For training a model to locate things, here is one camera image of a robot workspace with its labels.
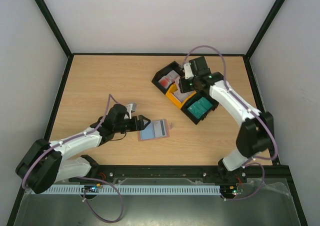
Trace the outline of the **left controller board with leds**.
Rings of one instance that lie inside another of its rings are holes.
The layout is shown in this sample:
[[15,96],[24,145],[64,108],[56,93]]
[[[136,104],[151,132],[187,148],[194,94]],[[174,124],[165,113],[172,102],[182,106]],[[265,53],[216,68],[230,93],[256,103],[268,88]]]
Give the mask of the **left controller board with leds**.
[[82,189],[82,192],[86,192],[86,193],[99,193],[104,187],[104,184],[102,183],[97,183],[94,185],[85,185]]

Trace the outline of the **white pink card stack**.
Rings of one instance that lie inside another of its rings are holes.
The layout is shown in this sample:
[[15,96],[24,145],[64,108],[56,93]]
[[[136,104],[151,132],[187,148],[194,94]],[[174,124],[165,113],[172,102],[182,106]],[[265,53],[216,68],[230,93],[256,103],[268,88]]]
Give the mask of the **white pink card stack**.
[[195,91],[189,91],[189,92],[182,93],[181,89],[179,87],[179,79],[177,78],[174,82],[177,87],[177,90],[173,93],[173,95],[180,103],[183,103],[189,96],[191,96],[193,93],[195,93]]

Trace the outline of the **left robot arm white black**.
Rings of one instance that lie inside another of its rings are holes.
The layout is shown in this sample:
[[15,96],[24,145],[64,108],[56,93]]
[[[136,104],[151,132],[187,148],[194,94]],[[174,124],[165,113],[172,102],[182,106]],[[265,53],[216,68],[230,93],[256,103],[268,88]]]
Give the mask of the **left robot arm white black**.
[[97,122],[80,133],[54,141],[37,139],[15,170],[22,179],[22,188],[30,188],[40,194],[58,181],[88,175],[93,167],[92,162],[85,156],[72,157],[102,146],[111,141],[115,134],[143,131],[151,121],[143,115],[133,116],[135,106],[134,103],[116,103],[107,107]]

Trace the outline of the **yellow plastic bin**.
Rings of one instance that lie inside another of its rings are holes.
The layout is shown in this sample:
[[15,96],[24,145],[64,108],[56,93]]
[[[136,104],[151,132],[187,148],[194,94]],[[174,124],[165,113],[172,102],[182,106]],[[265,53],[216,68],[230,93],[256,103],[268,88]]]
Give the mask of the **yellow plastic bin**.
[[187,92],[187,93],[181,93],[178,89],[177,85],[173,83],[165,93],[165,96],[173,102],[175,106],[177,106],[179,109],[181,109],[186,102],[191,99],[196,94],[195,91]]

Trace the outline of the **black aluminium frame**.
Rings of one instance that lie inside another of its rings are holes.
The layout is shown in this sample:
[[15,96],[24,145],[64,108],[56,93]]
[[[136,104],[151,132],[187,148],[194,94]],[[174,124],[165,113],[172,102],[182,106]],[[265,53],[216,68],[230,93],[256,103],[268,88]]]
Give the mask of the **black aluminium frame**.
[[[62,48],[63,52],[65,53],[65,55],[67,56],[67,63],[65,65],[65,69],[62,75],[62,79],[61,79],[61,83],[59,85],[59,89],[54,101],[54,105],[51,111],[51,115],[47,124],[47,128],[44,134],[45,139],[49,139],[49,136],[52,132],[53,129],[53,123],[56,119],[56,115],[58,112],[58,108],[60,106],[60,102],[62,99],[62,95],[63,95],[63,91],[65,89],[65,85],[67,82],[67,78],[70,72],[70,68],[71,68],[71,63],[72,60],[74,58],[75,55],[103,55],[103,56],[111,56],[111,55],[119,55],[119,56],[185,56],[186,53],[72,53],[71,50],[69,49],[59,27],[57,26],[49,8],[47,7],[45,0],[34,0],[35,3],[37,4],[37,7],[39,8],[39,10],[41,11],[43,17],[45,18],[46,22],[48,23],[50,29],[52,30],[55,38],[57,39],[58,43],[60,44],[60,47]],[[266,34],[267,30],[269,29],[271,23],[273,22],[274,18],[276,17],[277,13],[279,12],[279,10],[281,9],[282,5],[284,4],[286,0],[275,0],[274,4],[272,5],[267,17],[265,18],[265,20],[263,21],[262,26],[260,27],[257,35],[255,36],[252,44],[250,45],[248,51],[246,54],[224,54],[223,56],[227,56],[227,57],[237,57],[237,56],[241,56],[243,57],[244,60],[244,65],[246,68],[246,72],[247,72],[247,76],[250,82],[250,86],[251,86],[251,90],[253,93],[253,97],[255,100],[256,105],[258,106],[258,109],[264,109],[263,103],[262,103],[262,98],[261,98],[261,93],[258,92],[258,86],[257,86],[257,81],[256,78],[254,76],[253,73],[253,69],[250,63],[250,58],[252,57],[252,55],[254,54],[255,50],[257,49],[259,43],[261,42],[261,40],[263,39],[264,35]],[[275,159],[274,161],[272,161],[272,163],[274,165],[269,166],[270,169],[281,169],[283,167],[285,167],[285,165],[276,165],[276,163],[280,164],[280,160]],[[290,192],[293,194],[293,202],[294,202],[294,206],[295,209],[297,211],[297,216],[299,219],[299,222],[301,223],[302,226],[307,226],[307,220],[298,196],[298,192],[297,189],[295,187],[295,184],[292,180],[291,183],[289,183],[289,189]],[[21,188],[18,190],[15,202],[13,204],[9,219],[7,221],[7,226],[13,226],[14,223],[16,222],[17,219],[17,215],[18,215],[18,211],[19,208],[21,206],[21,201],[23,198],[25,191],[24,189]]]

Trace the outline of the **black bin with teal cards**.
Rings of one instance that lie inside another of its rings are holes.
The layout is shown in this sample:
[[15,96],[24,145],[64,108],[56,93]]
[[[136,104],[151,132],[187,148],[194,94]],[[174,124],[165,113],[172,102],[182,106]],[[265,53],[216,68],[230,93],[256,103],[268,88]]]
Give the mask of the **black bin with teal cards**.
[[219,103],[203,91],[197,92],[188,99],[180,109],[195,125],[213,112]]

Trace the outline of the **right controller board with leds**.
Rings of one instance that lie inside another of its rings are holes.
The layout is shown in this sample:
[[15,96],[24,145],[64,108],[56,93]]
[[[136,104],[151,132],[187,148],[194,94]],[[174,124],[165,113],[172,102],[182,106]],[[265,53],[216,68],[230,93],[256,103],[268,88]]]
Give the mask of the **right controller board with leds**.
[[220,187],[220,193],[225,197],[225,198],[232,198],[235,197],[236,195],[241,195],[244,193],[244,189],[242,186],[236,186],[236,185],[231,185],[231,186],[221,186]]

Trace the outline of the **brown leather card holder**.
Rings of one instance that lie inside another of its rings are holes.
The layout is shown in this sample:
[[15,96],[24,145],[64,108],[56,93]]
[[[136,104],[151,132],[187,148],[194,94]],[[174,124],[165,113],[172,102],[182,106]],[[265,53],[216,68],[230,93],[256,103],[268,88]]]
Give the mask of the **brown leather card holder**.
[[145,128],[138,132],[138,141],[157,140],[170,136],[171,124],[166,119],[158,119],[147,122],[144,120]]

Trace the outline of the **teal card stack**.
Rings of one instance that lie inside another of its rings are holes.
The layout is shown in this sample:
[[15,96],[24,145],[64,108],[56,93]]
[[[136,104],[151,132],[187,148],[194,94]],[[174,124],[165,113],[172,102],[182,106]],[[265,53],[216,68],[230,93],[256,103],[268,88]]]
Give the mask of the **teal card stack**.
[[213,104],[209,100],[205,97],[201,97],[199,100],[192,103],[187,109],[198,120],[212,107]]

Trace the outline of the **red white card stack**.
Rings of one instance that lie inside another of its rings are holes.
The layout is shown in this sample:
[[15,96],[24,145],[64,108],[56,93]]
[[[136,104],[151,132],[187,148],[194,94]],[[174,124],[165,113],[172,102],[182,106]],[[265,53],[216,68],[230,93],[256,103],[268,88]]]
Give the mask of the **red white card stack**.
[[167,89],[179,77],[180,75],[176,71],[171,70],[168,74],[162,76],[158,82],[163,88]]

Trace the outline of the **controller board with leds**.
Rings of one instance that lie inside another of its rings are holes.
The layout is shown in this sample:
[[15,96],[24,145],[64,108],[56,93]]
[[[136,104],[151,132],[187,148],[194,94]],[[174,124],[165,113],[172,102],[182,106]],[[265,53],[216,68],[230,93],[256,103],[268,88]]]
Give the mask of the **controller board with leds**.
[[86,193],[99,193],[104,187],[104,184],[102,183],[97,183],[94,185],[85,185],[82,189],[82,192],[86,192]]
[[244,193],[244,189],[242,186],[236,186],[236,185],[231,185],[231,186],[221,186],[220,187],[220,193],[225,197],[225,198],[232,198],[235,197],[236,195],[241,195]]

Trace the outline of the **black bin with red cards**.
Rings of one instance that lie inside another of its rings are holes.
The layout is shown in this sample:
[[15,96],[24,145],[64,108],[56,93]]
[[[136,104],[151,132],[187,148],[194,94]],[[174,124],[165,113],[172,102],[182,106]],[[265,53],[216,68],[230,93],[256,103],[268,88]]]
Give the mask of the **black bin with red cards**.
[[177,78],[184,75],[180,65],[173,61],[155,73],[151,82],[165,95]]

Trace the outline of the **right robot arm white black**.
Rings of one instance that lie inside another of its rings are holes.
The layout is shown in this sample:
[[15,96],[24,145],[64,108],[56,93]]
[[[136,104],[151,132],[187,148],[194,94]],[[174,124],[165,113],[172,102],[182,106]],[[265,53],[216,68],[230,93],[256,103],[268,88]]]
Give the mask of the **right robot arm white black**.
[[229,84],[226,72],[212,73],[206,59],[201,56],[185,59],[181,64],[184,76],[179,81],[182,93],[206,93],[217,101],[236,121],[239,132],[235,149],[218,162],[218,177],[229,182],[239,168],[260,158],[260,153],[275,147],[274,120],[269,112],[261,112],[245,101]]

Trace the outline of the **white pink credit card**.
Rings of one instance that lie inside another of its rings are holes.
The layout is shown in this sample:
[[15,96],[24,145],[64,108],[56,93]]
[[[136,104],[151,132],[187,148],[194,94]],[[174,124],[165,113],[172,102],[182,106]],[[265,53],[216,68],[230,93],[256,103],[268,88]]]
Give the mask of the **white pink credit card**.
[[155,138],[163,138],[168,135],[166,121],[164,119],[155,120],[152,124]]

